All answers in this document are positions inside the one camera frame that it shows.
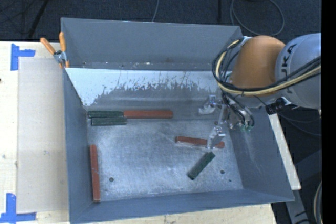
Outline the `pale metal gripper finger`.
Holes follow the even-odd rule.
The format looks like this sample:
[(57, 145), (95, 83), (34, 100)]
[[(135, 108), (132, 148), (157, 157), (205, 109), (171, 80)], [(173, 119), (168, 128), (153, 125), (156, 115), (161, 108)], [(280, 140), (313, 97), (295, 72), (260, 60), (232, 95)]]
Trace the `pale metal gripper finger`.
[(223, 138), (226, 136), (226, 132), (223, 130), (223, 127), (221, 126), (215, 126), (211, 130), (207, 143), (206, 148), (207, 149), (213, 149), (215, 145), (219, 144)]
[(219, 112), (223, 108), (224, 102), (222, 98), (216, 95), (209, 95), (204, 103), (198, 108), (199, 115), (210, 115)]

